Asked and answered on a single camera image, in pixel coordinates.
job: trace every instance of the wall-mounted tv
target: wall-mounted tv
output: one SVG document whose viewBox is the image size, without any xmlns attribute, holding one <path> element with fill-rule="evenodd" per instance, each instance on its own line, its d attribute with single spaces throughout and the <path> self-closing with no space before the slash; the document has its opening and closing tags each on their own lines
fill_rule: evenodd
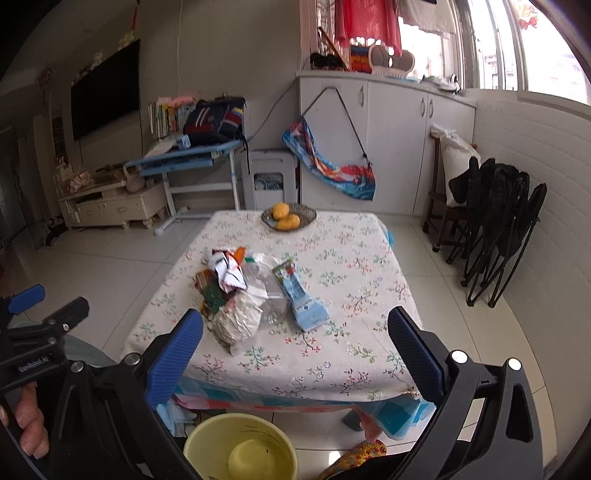
<svg viewBox="0 0 591 480">
<path fill-rule="evenodd" d="M 139 40 L 119 50 L 72 86 L 74 140 L 139 110 Z"/>
</svg>

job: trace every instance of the window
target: window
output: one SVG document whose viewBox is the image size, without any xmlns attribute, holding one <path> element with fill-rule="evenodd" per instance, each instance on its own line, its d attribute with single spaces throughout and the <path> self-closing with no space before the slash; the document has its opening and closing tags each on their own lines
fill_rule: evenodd
<svg viewBox="0 0 591 480">
<path fill-rule="evenodd" d="M 317 0 L 316 1 L 316 18 L 317 26 L 322 27 L 331 41 L 335 40 L 335 2 L 334 0 Z M 444 71 L 444 55 L 443 42 L 448 39 L 443 39 L 440 35 L 427 33 L 420 30 L 418 27 L 407 25 L 401 17 L 398 17 L 400 25 L 400 36 L 402 39 L 402 49 L 408 50 L 414 55 L 414 69 L 409 72 L 409 76 L 419 79 L 426 76 L 443 77 Z M 379 38 L 362 38 L 356 37 L 350 39 L 351 45 L 362 45 L 369 47 L 374 43 L 380 45 L 382 39 Z M 347 60 L 348 52 L 345 49 L 339 48 L 341 56 Z M 319 52 L 322 54 L 330 53 L 326 48 L 324 42 L 320 41 L 318 45 Z M 393 48 L 389 48 L 390 55 L 394 53 Z M 453 68 L 450 66 L 450 73 L 453 73 Z"/>
<path fill-rule="evenodd" d="M 591 105 L 591 86 L 569 45 L 529 0 L 456 3 L 467 7 L 472 22 L 461 29 L 473 37 L 478 74 L 465 74 L 474 87 L 523 89 Z"/>
<path fill-rule="evenodd" d="M 528 0 L 511 2 L 523 40 L 528 90 L 589 104 L 589 81 L 562 35 Z"/>
<path fill-rule="evenodd" d="M 408 74 L 419 79 L 427 77 L 443 77 L 443 49 L 441 37 L 435 33 L 427 33 L 407 25 L 398 17 L 402 49 L 414 55 L 414 69 Z"/>
</svg>

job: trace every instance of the countertop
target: countertop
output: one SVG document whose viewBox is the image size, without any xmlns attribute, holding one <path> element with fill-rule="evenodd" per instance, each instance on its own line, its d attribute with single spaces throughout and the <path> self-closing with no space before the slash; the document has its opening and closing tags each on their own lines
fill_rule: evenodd
<svg viewBox="0 0 591 480">
<path fill-rule="evenodd" d="M 460 95 L 442 92 L 441 90 L 438 90 L 438 88 L 436 88 L 435 85 L 430 83 L 413 83 L 394 78 L 381 77 L 379 75 L 371 75 L 369 73 L 338 72 L 335 70 L 301 70 L 299 72 L 296 72 L 295 75 L 300 78 L 352 79 L 367 80 L 369 82 L 375 83 L 387 83 L 389 85 L 396 85 L 402 88 L 419 90 L 421 92 L 430 93 L 432 95 L 437 95 L 443 98 L 453 100 L 454 102 L 463 103 L 464 105 L 472 106 L 474 108 L 476 107 L 475 101 L 462 97 Z"/>
</svg>

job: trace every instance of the yellow bowl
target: yellow bowl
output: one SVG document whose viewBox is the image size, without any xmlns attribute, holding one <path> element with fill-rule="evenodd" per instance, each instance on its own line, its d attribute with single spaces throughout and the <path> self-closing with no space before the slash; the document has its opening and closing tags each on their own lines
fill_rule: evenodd
<svg viewBox="0 0 591 480">
<path fill-rule="evenodd" d="M 203 478 L 296 480 L 296 450 L 271 422 L 245 413 L 207 419 L 189 435 L 183 453 Z"/>
</svg>

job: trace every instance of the cable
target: cable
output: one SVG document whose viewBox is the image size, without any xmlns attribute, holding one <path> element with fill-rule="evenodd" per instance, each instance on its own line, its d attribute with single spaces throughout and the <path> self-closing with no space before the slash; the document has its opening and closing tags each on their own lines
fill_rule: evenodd
<svg viewBox="0 0 591 480">
<path fill-rule="evenodd" d="M 269 113 L 267 114 L 267 116 L 265 117 L 265 119 L 262 121 L 262 123 L 260 124 L 259 128 L 257 128 L 256 131 L 250 136 L 250 138 L 248 138 L 248 141 L 250 141 L 253 138 L 255 138 L 255 136 L 257 135 L 257 133 L 259 133 L 261 131 L 261 129 L 267 123 L 267 120 L 269 120 L 269 118 L 271 117 L 271 114 L 273 113 L 273 110 L 275 109 L 275 107 L 277 106 L 277 104 L 279 102 L 281 102 L 281 99 L 287 94 L 287 92 L 289 92 L 289 90 L 291 89 L 291 87 L 293 87 L 295 85 L 296 81 L 297 81 L 297 78 L 294 79 L 293 82 L 290 83 L 289 87 L 287 87 L 283 91 L 283 93 L 280 95 L 280 97 L 275 101 L 275 103 L 273 103 L 273 106 L 271 107 L 271 110 L 269 110 Z"/>
<path fill-rule="evenodd" d="M 181 21 L 183 19 L 183 1 L 181 0 L 181 8 L 178 10 L 178 34 L 177 34 L 177 97 L 180 96 L 180 89 L 181 89 L 181 74 L 179 70 L 179 59 L 178 59 L 178 52 L 180 51 L 180 44 L 181 44 Z"/>
</svg>

